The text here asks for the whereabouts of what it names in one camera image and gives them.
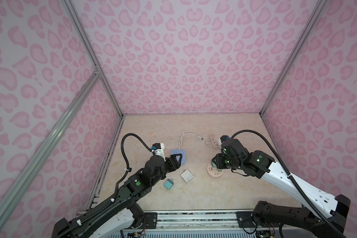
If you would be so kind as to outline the white square plug adapter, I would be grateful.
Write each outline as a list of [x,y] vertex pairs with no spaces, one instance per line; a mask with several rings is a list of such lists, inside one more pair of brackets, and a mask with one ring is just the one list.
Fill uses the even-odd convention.
[[185,170],[180,176],[186,183],[190,182],[194,178],[192,173],[188,170]]

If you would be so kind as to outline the blue square power strip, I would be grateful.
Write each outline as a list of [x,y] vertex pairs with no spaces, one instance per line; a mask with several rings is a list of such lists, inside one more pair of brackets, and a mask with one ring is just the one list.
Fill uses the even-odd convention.
[[177,161],[181,161],[181,165],[184,165],[186,162],[186,152],[182,149],[175,149],[171,151],[171,155],[175,155]]

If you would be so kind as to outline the aluminium frame profile left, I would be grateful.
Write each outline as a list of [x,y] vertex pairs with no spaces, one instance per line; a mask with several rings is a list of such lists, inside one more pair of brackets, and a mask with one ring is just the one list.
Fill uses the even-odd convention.
[[77,1],[0,1],[0,238],[48,238],[93,197],[121,121]]

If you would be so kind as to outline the pink round power strip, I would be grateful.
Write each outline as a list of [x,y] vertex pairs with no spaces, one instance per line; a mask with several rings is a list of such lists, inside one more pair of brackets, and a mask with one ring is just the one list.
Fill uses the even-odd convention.
[[213,179],[219,179],[224,174],[224,171],[218,170],[216,166],[213,166],[212,162],[208,163],[206,171],[207,174]]

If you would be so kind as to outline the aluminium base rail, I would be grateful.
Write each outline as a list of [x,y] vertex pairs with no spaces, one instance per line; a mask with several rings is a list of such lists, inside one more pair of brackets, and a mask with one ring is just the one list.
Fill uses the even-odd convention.
[[250,210],[144,211],[124,209],[93,238],[312,238],[301,228],[256,225]]

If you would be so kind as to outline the teal plug adapter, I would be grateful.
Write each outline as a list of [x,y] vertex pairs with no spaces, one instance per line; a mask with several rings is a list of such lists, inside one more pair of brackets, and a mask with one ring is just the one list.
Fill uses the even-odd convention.
[[164,187],[170,190],[174,186],[174,182],[171,179],[167,179],[164,183]]

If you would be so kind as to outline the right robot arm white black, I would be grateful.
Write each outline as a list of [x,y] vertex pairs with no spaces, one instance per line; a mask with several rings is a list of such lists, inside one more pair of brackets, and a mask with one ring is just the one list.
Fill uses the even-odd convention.
[[286,171],[279,160],[256,150],[249,152],[237,139],[223,136],[221,152],[212,163],[220,170],[241,170],[246,177],[262,179],[297,200],[300,207],[259,201],[251,213],[258,226],[289,225],[311,232],[317,238],[343,238],[351,201],[334,196]]

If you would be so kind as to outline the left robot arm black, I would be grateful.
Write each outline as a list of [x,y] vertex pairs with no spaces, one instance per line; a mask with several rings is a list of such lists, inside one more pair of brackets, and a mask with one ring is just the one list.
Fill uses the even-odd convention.
[[163,158],[153,155],[144,168],[130,176],[105,201],[85,214],[67,221],[59,220],[53,228],[52,238],[89,238],[93,235],[104,236],[101,228],[117,232],[126,228],[146,227],[144,212],[137,202],[151,192],[152,187],[164,180],[168,173],[181,166],[182,154]]

